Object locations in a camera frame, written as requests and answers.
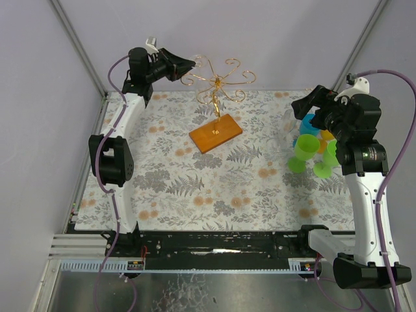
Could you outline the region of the green wine glass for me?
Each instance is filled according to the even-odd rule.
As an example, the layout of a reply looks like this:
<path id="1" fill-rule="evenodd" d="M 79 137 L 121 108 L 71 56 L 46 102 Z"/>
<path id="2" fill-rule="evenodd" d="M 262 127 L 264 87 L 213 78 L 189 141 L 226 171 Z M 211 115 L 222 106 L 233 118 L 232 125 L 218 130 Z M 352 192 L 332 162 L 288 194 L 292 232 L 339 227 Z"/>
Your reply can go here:
<path id="1" fill-rule="evenodd" d="M 289 170 L 300 174 L 306 170 L 306 162 L 312 159 L 320 148 L 319 139 L 310 134 L 300 135 L 294 146 L 294 157 L 288 160 Z"/>
<path id="2" fill-rule="evenodd" d="M 313 171 L 317 177 L 327 179 L 332 175 L 332 170 L 339 166 L 336 156 L 336 144 L 336 140 L 330 141 L 322 155 L 322 161 L 314 165 Z"/>

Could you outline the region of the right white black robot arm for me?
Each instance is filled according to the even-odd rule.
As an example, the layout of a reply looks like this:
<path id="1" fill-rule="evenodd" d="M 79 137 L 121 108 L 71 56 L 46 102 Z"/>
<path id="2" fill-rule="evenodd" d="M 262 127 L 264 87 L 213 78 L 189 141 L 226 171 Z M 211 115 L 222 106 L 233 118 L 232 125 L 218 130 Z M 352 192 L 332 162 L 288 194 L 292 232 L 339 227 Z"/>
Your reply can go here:
<path id="1" fill-rule="evenodd" d="M 386 192 L 382 183 L 391 173 L 385 148 L 374 139 L 382 115 L 380 101 L 367 91 L 338 94 L 322 85 L 292 102 L 296 119 L 316 107 L 313 127 L 336 139 L 336 157 L 352 198 L 355 245 L 347 247 L 325 226 L 308 229 L 309 248 L 332 264 L 342 289 L 385 289 L 411 281 L 411 269 L 400 264 L 390 234 Z"/>

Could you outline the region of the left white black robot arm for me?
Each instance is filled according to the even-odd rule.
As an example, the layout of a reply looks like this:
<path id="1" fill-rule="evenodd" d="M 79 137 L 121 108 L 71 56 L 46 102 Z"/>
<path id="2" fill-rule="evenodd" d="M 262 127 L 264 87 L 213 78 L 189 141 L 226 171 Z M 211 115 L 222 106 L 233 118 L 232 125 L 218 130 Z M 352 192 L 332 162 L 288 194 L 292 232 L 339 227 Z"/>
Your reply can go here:
<path id="1" fill-rule="evenodd" d="M 164 78 L 177 81 L 196 65 L 165 48 L 149 53 L 143 47 L 135 47 L 124 59 L 129 68 L 122 88 L 117 89 L 122 102 L 109 125 L 88 139 L 92 173 L 110 201 L 111 229 L 117 234 L 132 233 L 137 228 L 129 190 L 135 169 L 128 144 L 133 126 L 148 106 L 155 82 Z"/>

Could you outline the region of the orange wine glass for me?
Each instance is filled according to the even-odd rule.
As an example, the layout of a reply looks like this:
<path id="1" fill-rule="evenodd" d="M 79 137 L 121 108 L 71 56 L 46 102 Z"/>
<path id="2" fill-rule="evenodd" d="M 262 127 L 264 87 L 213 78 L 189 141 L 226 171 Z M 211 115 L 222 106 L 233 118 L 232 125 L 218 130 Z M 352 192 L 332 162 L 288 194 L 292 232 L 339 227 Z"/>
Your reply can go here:
<path id="1" fill-rule="evenodd" d="M 334 140 L 335 137 L 328 130 L 320 130 L 319 132 L 319 142 L 320 148 L 318 149 L 318 154 L 323 154 L 326 151 L 328 143 Z"/>

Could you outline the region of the blue wine glass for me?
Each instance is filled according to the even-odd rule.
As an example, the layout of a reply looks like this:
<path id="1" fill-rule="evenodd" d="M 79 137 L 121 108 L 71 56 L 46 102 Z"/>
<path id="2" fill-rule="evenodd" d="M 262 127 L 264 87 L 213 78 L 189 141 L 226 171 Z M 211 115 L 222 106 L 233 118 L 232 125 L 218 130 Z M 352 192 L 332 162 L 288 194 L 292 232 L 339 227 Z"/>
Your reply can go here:
<path id="1" fill-rule="evenodd" d="M 320 133 L 320 129 L 313 127 L 311 124 L 312 119 L 315 117 L 314 114 L 306 114 L 306 116 L 302 119 L 301 124 L 300 124 L 300 135 L 313 135 L 313 136 L 317 136 Z"/>

